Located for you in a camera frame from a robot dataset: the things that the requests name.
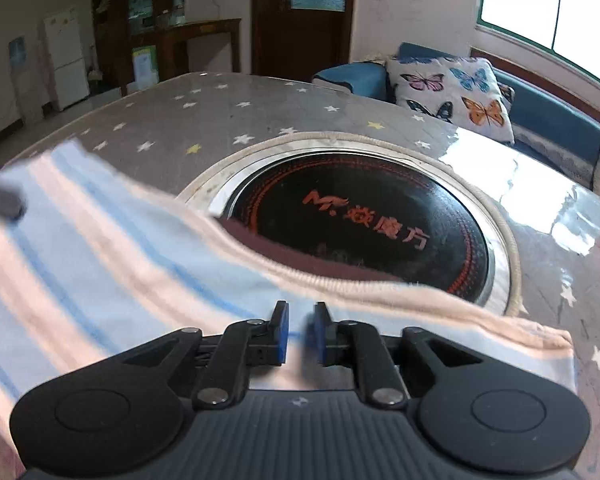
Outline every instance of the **metal rim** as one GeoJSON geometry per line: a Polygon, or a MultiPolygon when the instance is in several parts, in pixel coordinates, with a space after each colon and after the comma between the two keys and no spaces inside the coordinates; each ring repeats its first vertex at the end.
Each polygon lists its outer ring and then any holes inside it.
{"type": "Polygon", "coordinates": [[[417,158],[363,142],[341,140],[337,143],[330,142],[329,145],[316,146],[315,141],[312,140],[295,140],[275,148],[262,150],[255,154],[256,157],[248,156],[230,164],[224,171],[219,171],[218,174],[212,176],[187,200],[187,203],[206,206],[213,215],[222,216],[233,193],[239,187],[244,186],[246,181],[250,182],[254,179],[260,170],[277,162],[316,153],[352,153],[374,156],[419,171],[451,193],[474,218],[487,245],[489,263],[487,277],[484,288],[475,303],[494,314],[504,314],[509,302],[510,290],[509,258],[504,237],[491,216],[469,190],[451,175],[417,158]]]}

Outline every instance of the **striped cloth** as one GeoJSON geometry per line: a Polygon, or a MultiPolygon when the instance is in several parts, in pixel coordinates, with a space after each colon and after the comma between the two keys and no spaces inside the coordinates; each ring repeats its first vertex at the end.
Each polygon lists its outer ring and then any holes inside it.
{"type": "Polygon", "coordinates": [[[27,212],[0,220],[0,480],[22,471],[8,418],[27,390],[78,367],[196,326],[221,333],[290,304],[287,364],[253,387],[339,386],[312,373],[304,333],[315,301],[385,334],[421,326],[574,389],[567,332],[498,317],[442,291],[321,278],[275,263],[203,212],[141,187],[76,141],[0,172],[27,212]]]}

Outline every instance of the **orange butterfly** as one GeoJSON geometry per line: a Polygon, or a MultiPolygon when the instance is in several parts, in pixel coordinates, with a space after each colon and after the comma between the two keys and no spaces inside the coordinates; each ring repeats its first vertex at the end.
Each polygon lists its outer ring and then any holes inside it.
{"type": "Polygon", "coordinates": [[[493,100],[487,105],[487,107],[484,107],[484,105],[480,103],[475,103],[466,97],[462,98],[462,102],[469,110],[469,118],[473,124],[482,126],[484,124],[484,120],[486,120],[489,124],[491,124],[491,121],[493,121],[498,126],[504,126],[502,106],[500,105],[499,101],[493,100]]]}

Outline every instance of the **blue sofa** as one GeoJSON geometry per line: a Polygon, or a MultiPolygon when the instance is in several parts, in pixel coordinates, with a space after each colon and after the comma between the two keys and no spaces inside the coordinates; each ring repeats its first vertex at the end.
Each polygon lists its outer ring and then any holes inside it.
{"type": "MultiPolygon", "coordinates": [[[[397,59],[449,56],[413,43],[403,43],[397,59]]],[[[509,113],[516,142],[512,148],[591,188],[600,156],[600,123],[581,111],[507,72],[493,69],[496,79],[514,89],[509,113]]],[[[341,86],[356,95],[395,103],[384,66],[357,62],[322,70],[314,82],[341,86]]]]}

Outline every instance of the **refrigerator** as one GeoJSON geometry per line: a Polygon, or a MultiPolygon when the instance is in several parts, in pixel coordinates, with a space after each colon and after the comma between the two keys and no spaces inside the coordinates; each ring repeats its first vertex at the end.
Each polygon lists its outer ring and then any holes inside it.
{"type": "Polygon", "coordinates": [[[51,72],[52,98],[64,110],[89,95],[75,7],[45,18],[41,26],[51,72]]]}

